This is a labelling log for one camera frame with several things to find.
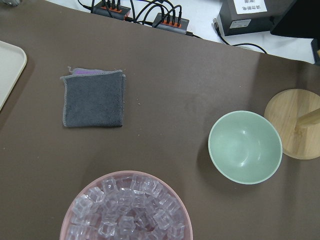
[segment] plastic ice cube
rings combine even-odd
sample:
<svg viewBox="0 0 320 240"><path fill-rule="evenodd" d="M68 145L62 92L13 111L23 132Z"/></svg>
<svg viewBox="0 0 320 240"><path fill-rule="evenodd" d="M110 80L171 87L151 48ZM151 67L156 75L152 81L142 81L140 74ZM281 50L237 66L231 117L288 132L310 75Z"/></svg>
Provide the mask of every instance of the plastic ice cube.
<svg viewBox="0 0 320 240"><path fill-rule="evenodd" d="M87 196L89 199L92 200L94 203L101 203L104 199L104 192L100 190L99 187L92 187L89 188L87 192Z"/></svg>
<svg viewBox="0 0 320 240"><path fill-rule="evenodd" d="M115 223L117 222L117 219L119 218L119 214L116 212L103 212L101 217L101 222L111 222Z"/></svg>
<svg viewBox="0 0 320 240"><path fill-rule="evenodd" d="M98 228L98 233L104 236L105 238L111 237L115 235L116 226L116 222L101 221L100 226Z"/></svg>
<svg viewBox="0 0 320 240"><path fill-rule="evenodd" d="M171 218L174 224L183 224L185 222L184 214L180 208L171 215Z"/></svg>
<svg viewBox="0 0 320 240"><path fill-rule="evenodd" d="M123 176L119 179L116 180L116 185L118 186L119 189L129 189L131 186L132 182L132 175L129 176Z"/></svg>
<svg viewBox="0 0 320 240"><path fill-rule="evenodd" d="M87 197L87 195L83 194L75 199L72 211L76 214L78 218L81 219L85 215L90 213L93 204L94 203Z"/></svg>
<svg viewBox="0 0 320 240"><path fill-rule="evenodd" d="M168 193L168 190L165 188L165 187L163 187L162 189L161 189L161 191L159 192L159 195L158 195L158 197L157 197L157 200L161 200L161 199L163 199L166 195L167 195L167 193Z"/></svg>
<svg viewBox="0 0 320 240"><path fill-rule="evenodd" d="M117 227L113 236L113 240L130 240L130 237L129 235L121 235L119 228Z"/></svg>
<svg viewBox="0 0 320 240"><path fill-rule="evenodd" d="M170 215L173 215L180 208L177 199L171 196L169 193L167 193L159 203L165 210L169 212Z"/></svg>
<svg viewBox="0 0 320 240"><path fill-rule="evenodd" d="M101 184L102 184L103 191L106 195L114 192L118 192L117 183L113 177L103 180Z"/></svg>
<svg viewBox="0 0 320 240"><path fill-rule="evenodd" d="M121 216L119 219L119 232L121 235L130 235L136 228L133 216Z"/></svg>
<svg viewBox="0 0 320 240"><path fill-rule="evenodd" d="M117 202L116 212L122 216L126 215L132 209L132 191L129 188L120 188L119 200Z"/></svg>
<svg viewBox="0 0 320 240"><path fill-rule="evenodd" d="M151 229L154 229L155 226L157 225L157 222L154 220L153 215L146 214L146 219L148 220L148 224L146 226L148 231L150 231Z"/></svg>
<svg viewBox="0 0 320 240"><path fill-rule="evenodd" d="M86 227L70 225L67 233L67 240L85 240Z"/></svg>
<svg viewBox="0 0 320 240"><path fill-rule="evenodd" d="M174 223L170 215L163 209L159 209L153 216L153 219L161 230L168 229Z"/></svg>
<svg viewBox="0 0 320 240"><path fill-rule="evenodd" d="M145 227L149 224L149 221L147 219L147 216L144 214L140 216L137 220L135 220L135 224L140 228L140 229L145 229Z"/></svg>
<svg viewBox="0 0 320 240"><path fill-rule="evenodd" d="M148 236L149 240L162 240L164 239L164 236L166 235L167 231L160 229L159 227L156 227Z"/></svg>
<svg viewBox="0 0 320 240"><path fill-rule="evenodd" d="M141 183L142 183L143 179L144 179L143 176L134 174L132 177L130 189L141 191Z"/></svg>
<svg viewBox="0 0 320 240"><path fill-rule="evenodd" d="M154 214L159 208L158 201L153 196L148 196L145 200L145 208L148 214Z"/></svg>
<svg viewBox="0 0 320 240"><path fill-rule="evenodd" d="M99 218L100 218L100 214L89 213L88 215L85 215L82 218L76 215L73 215L70 221L72 224L75 224L75 225L96 226Z"/></svg>
<svg viewBox="0 0 320 240"><path fill-rule="evenodd" d="M133 190L131 205L133 208L145 208L147 196L144 191Z"/></svg>
<svg viewBox="0 0 320 240"><path fill-rule="evenodd" d="M169 240L181 240L185 235L185 225L182 223L173 224L169 227L167 236Z"/></svg>
<svg viewBox="0 0 320 240"><path fill-rule="evenodd" d="M98 230L93 227L93 226L88 226L85 235L84 235L85 240L96 240L98 239Z"/></svg>
<svg viewBox="0 0 320 240"><path fill-rule="evenodd" d="M146 194L152 195L154 198L158 197L162 188L163 185L160 182L148 176L145 177L141 183L141 191L144 191Z"/></svg>
<svg viewBox="0 0 320 240"><path fill-rule="evenodd" d="M118 192L112 192L111 194L107 194L104 198L104 201L101 203L103 212L105 213L115 212L117 209L118 200L119 200Z"/></svg>

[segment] wooden handle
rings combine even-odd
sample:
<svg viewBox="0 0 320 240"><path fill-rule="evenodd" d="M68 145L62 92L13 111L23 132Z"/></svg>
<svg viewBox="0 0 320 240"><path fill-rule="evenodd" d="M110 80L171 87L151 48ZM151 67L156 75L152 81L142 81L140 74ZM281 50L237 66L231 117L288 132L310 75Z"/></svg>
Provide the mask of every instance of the wooden handle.
<svg viewBox="0 0 320 240"><path fill-rule="evenodd" d="M309 112L296 120L296 126L300 128L307 128L309 126L320 123L320 108Z"/></svg>

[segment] cable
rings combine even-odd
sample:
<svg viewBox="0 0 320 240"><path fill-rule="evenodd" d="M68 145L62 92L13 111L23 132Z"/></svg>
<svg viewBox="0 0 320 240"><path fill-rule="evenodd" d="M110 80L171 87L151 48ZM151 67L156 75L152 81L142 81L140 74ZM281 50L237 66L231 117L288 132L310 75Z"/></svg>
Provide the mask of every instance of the cable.
<svg viewBox="0 0 320 240"><path fill-rule="evenodd" d="M91 13L93 13L93 9L94 9L94 7L95 7L95 0L92 0L91 6L86 6L86 5L82 4L82 3L80 2L80 0L78 0L78 3L79 3L82 7L84 7L85 9L90 10ZM102 5L105 6L105 9L107 10L109 16L110 16L111 18L113 18L112 14L111 14L111 12L110 12L110 10L109 10L108 4L106 4L106 0L102 0Z"/></svg>
<svg viewBox="0 0 320 240"><path fill-rule="evenodd" d="M106 11L108 12L108 14L110 15L110 18L114 18L113 16L112 16L112 14L111 14L111 12L110 12L110 10L109 10L109 6L108 6L108 3L106 3L106 0L102 0L102 2L101 3L103 3L103 5L105 6L105 9L106 9Z"/></svg>
<svg viewBox="0 0 320 240"><path fill-rule="evenodd" d="M140 17L140 15L149 7L151 6L152 4L159 4L159 3L156 3L158 0L153 0L153 1L143 1L143 2L147 2L148 4L138 13L138 15L136 16L135 18L135 21L138 20L138 18Z"/></svg>
<svg viewBox="0 0 320 240"><path fill-rule="evenodd" d="M262 52L264 52L265 54L268 54L268 53L266 52L266 50L264 50L262 47L260 47L260 46L258 46L258 45L256 45L256 44L253 44L253 43L247 43L247 42L245 42L245 43L240 43L240 44L234 44L234 45L232 45L232 46L242 46L242 45L254 46L254 47L260 49L260 50L261 50Z"/></svg>
<svg viewBox="0 0 320 240"><path fill-rule="evenodd" d="M144 19L142 21L142 25L145 25L145 22L147 20L147 16L149 15L149 13L152 11L152 9L156 8L156 7L160 7L161 8L161 16L165 15L165 10L161 5L153 5L152 7L150 7L150 9L146 12Z"/></svg>
<svg viewBox="0 0 320 240"><path fill-rule="evenodd" d="M84 7L85 9L88 9L88 10L91 11L91 7L90 7L90 6L83 5L83 4L80 2L80 0L78 0L78 3L79 3L82 7Z"/></svg>
<svg viewBox="0 0 320 240"><path fill-rule="evenodd" d="M190 37L195 37L195 38L198 38L198 39L202 39L202 37L194 35L194 33L191 32L191 31L186 31L185 35L190 36Z"/></svg>
<svg viewBox="0 0 320 240"><path fill-rule="evenodd" d="M133 0L130 0L131 8L132 8L132 17L133 17L133 22L136 21L136 11L135 11L135 6Z"/></svg>
<svg viewBox="0 0 320 240"><path fill-rule="evenodd" d="M146 3L150 3L150 1L147 1L147 0L139 0L140 2L146 2ZM163 5L163 4L160 4L160 3L154 3L154 4L157 4L157 5L160 5L160 6L162 6L163 8L165 8L165 10L167 11L167 12L169 12L169 10L168 10L168 8L165 6L165 5Z"/></svg>
<svg viewBox="0 0 320 240"><path fill-rule="evenodd" d="M221 32L220 32L220 29L219 29L219 25L218 25L217 19L215 19L215 18L213 19L213 26L214 26L214 29L215 29L217 35L219 36L219 38L220 38L225 44L230 45L230 44L221 36ZM266 50L264 50L262 47L260 47L260 46L258 46L258 45L256 45L256 44L253 44L253 43L247 43L247 42L245 42L245 43L234 44L234 45L231 45L231 46L244 46L244 45L254 46L254 47L260 49L260 50L261 50L262 52L264 52L265 54L268 54L268 53L266 52Z"/></svg>
<svg viewBox="0 0 320 240"><path fill-rule="evenodd" d="M173 7L170 11L168 11L168 13L167 13L164 17L161 18L161 20L160 20L156 25L154 25L154 27L156 28L156 27L158 27L158 25L159 25L160 23L163 23L163 21L165 20L165 18L169 17L169 16L170 16L170 13L171 13L172 11L174 11L176 8L180 8L180 10L182 9L181 5L177 5L177 6Z"/></svg>

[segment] wooden board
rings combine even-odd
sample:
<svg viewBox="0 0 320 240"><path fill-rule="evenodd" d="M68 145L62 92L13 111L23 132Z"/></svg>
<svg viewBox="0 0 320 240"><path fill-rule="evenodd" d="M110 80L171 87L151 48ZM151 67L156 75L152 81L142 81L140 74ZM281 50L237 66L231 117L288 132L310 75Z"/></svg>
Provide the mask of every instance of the wooden board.
<svg viewBox="0 0 320 240"><path fill-rule="evenodd" d="M278 131L283 153L301 160L320 156L320 124L298 126L297 119L320 108L320 96L303 89L289 89L275 95L264 117Z"/></svg>

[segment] light green ceramic bowl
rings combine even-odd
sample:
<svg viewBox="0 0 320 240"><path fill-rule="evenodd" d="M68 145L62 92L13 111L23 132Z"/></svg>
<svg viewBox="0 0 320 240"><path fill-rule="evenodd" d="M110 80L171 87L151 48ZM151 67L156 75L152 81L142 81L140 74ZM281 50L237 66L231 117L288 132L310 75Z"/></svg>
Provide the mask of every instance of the light green ceramic bowl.
<svg viewBox="0 0 320 240"><path fill-rule="evenodd" d="M215 167L240 184L258 184L270 178L282 159L277 130L264 117L233 111L212 127L208 148Z"/></svg>

